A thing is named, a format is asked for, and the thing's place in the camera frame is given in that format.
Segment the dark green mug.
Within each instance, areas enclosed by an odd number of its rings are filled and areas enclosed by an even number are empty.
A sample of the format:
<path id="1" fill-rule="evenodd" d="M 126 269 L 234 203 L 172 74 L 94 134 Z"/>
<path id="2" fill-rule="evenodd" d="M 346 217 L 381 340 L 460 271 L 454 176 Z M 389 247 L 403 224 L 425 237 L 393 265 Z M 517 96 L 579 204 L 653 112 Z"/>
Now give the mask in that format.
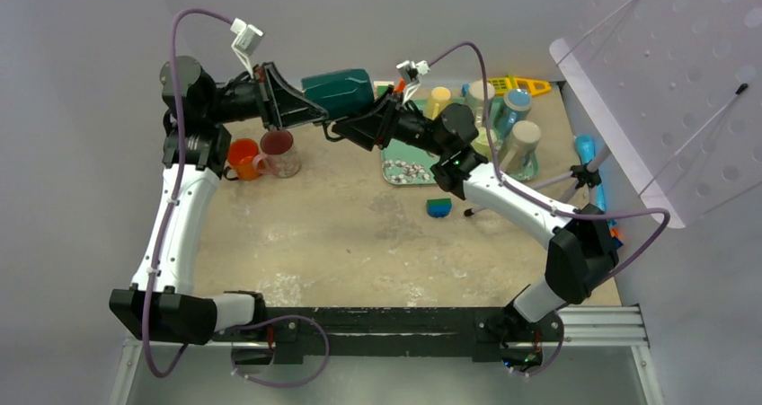
<path id="1" fill-rule="evenodd" d="M 353 115 L 374 101 L 373 84 L 362 68 L 311 75 L 301 84 L 304 96 L 325 109 L 330 119 Z"/>

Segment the pink glass mug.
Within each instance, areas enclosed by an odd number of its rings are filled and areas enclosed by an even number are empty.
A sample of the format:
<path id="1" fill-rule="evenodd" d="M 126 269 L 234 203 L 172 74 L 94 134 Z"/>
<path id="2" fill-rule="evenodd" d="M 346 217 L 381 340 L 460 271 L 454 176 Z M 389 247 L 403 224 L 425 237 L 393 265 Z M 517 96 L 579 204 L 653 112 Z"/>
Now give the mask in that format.
<path id="1" fill-rule="evenodd" d="M 259 148 L 260 152 L 253 159 L 254 170 L 259 174 L 290 178 L 301 170 L 301 160 L 291 132 L 268 131 L 261 137 Z"/>

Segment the orange mug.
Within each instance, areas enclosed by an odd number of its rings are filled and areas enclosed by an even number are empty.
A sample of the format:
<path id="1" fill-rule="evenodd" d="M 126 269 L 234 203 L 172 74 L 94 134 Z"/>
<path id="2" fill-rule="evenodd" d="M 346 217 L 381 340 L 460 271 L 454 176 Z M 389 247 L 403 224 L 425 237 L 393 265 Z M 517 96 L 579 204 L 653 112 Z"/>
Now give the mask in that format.
<path id="1" fill-rule="evenodd" d="M 227 152 L 227 166 L 223 171 L 223 177 L 229 181 L 260 178 L 261 173 L 254 164 L 254 159 L 259 153 L 259 146 L 250 138 L 233 141 Z"/>

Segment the yellow mug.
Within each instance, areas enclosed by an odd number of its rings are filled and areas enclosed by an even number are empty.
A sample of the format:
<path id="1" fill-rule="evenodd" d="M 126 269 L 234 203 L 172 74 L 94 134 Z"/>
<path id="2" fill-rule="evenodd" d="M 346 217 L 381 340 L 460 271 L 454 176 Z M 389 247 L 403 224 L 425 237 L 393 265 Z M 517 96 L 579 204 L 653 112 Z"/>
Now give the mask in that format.
<path id="1" fill-rule="evenodd" d="M 435 119 L 451 102 L 452 92 L 447 87 L 435 87 L 426 100 L 424 115 L 428 119 Z"/>

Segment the blue-bottom mug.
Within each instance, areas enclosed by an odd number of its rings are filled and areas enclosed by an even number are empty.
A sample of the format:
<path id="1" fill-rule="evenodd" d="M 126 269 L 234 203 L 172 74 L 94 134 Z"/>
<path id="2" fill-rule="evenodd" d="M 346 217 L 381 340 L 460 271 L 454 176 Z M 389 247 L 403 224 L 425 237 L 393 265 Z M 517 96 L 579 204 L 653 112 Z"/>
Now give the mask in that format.
<path id="1" fill-rule="evenodd" d="M 532 97 L 527 90 L 518 88 L 505 92 L 492 120 L 493 130 L 505 139 L 514 125 L 527 117 L 531 107 Z"/>

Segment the seahorse cream mug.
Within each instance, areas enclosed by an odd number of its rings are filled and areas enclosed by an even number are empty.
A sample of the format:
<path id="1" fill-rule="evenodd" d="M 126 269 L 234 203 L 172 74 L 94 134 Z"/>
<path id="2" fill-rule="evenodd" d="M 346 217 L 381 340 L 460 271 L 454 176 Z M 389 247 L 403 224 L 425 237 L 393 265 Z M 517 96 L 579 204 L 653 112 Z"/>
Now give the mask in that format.
<path id="1" fill-rule="evenodd" d="M 534 122 L 517 122 L 501 147 L 500 169 L 507 174 L 522 172 L 531 154 L 535 152 L 541 136 L 541 128 Z"/>

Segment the floral cream mug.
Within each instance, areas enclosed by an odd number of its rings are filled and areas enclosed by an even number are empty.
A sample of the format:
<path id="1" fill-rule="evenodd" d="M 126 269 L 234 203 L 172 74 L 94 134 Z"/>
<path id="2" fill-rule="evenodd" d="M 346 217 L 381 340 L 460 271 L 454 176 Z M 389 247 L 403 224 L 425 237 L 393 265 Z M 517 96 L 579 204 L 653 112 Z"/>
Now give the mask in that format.
<path id="1" fill-rule="evenodd" d="M 495 96 L 494 86 L 483 80 L 477 80 L 462 87 L 464 104 L 469 107 L 474 115 L 474 124 L 477 128 L 483 126 L 484 104 L 492 105 Z"/>

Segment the light green faceted mug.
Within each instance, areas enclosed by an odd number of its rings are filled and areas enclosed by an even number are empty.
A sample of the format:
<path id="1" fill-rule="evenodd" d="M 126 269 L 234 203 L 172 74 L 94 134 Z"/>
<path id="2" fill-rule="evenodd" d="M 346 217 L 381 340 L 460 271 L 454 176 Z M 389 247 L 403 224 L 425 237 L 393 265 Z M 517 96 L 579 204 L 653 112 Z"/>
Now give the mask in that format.
<path id="1" fill-rule="evenodd" d="M 472 142 L 473 149 L 489 162 L 493 161 L 493 152 L 499 152 L 502 140 L 493 129 L 487 131 L 487 128 L 481 127 L 478 130 L 477 138 Z"/>

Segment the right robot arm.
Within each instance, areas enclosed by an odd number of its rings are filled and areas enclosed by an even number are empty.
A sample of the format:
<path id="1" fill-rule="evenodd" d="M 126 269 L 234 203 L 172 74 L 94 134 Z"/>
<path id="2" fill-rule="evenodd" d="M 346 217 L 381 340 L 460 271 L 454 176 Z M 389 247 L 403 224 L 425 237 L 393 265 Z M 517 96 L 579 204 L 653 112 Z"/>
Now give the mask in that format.
<path id="1" fill-rule="evenodd" d="M 332 132 L 368 150 L 397 140 L 436 155 L 431 172 L 443 191 L 499 214 L 546 249 L 542 278 L 507 305 L 504 326 L 515 339 L 536 332 L 547 314 L 582 303 L 618 264 L 602 211 L 591 204 L 579 210 L 543 198 L 496 170 L 473 149 L 478 130 L 463 104 L 449 104 L 427 119 L 396 96 L 387 96 L 363 114 L 337 120 Z"/>

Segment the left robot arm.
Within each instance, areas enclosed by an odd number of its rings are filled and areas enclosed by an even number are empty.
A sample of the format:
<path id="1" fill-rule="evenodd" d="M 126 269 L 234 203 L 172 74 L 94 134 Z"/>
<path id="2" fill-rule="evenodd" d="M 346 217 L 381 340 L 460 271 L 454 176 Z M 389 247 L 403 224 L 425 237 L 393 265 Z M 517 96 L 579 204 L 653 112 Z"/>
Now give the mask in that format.
<path id="1" fill-rule="evenodd" d="M 231 144 L 225 125 L 260 118 L 267 129 L 285 129 L 319 122 L 328 113 L 272 63 L 222 85 L 198 59 L 180 56 L 162 67 L 160 78 L 168 107 L 163 194 L 141 265 L 128 288 L 112 291 L 109 308 L 136 339 L 204 345 L 234 330 L 244 340 L 258 340 L 268 329 L 260 294 L 193 292 L 201 226 Z"/>

